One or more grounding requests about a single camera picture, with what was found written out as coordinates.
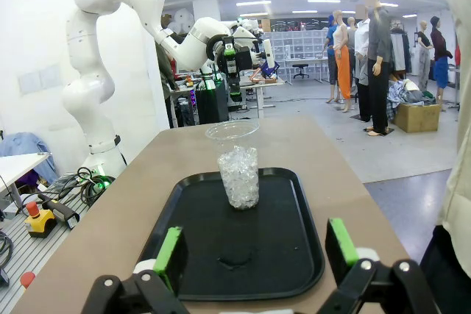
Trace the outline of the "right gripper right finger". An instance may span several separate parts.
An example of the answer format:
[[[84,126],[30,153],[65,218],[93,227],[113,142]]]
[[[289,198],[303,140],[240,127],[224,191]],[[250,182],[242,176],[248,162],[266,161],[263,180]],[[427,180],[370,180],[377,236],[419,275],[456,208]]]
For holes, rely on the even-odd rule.
[[[319,313],[359,313],[366,303],[384,313],[438,313],[439,309],[420,266],[413,260],[384,265],[361,257],[340,218],[327,221],[325,250],[336,289]]]

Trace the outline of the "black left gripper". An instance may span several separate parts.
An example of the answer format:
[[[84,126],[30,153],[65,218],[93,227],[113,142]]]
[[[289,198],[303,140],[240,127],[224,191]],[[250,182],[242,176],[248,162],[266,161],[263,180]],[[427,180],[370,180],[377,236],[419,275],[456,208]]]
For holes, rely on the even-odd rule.
[[[224,43],[224,66],[226,71],[250,70],[253,66],[252,56],[249,48],[235,50],[233,37],[228,36],[223,39]],[[239,72],[228,74],[229,95],[234,102],[241,102],[240,75]]]

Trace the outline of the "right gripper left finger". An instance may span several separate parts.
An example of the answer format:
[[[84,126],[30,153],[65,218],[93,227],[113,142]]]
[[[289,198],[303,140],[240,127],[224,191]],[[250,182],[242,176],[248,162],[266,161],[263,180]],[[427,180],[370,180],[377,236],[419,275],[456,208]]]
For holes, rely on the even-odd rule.
[[[94,281],[84,313],[187,313],[178,299],[188,262],[183,228],[169,228],[154,259],[138,264],[128,279],[102,275]]]

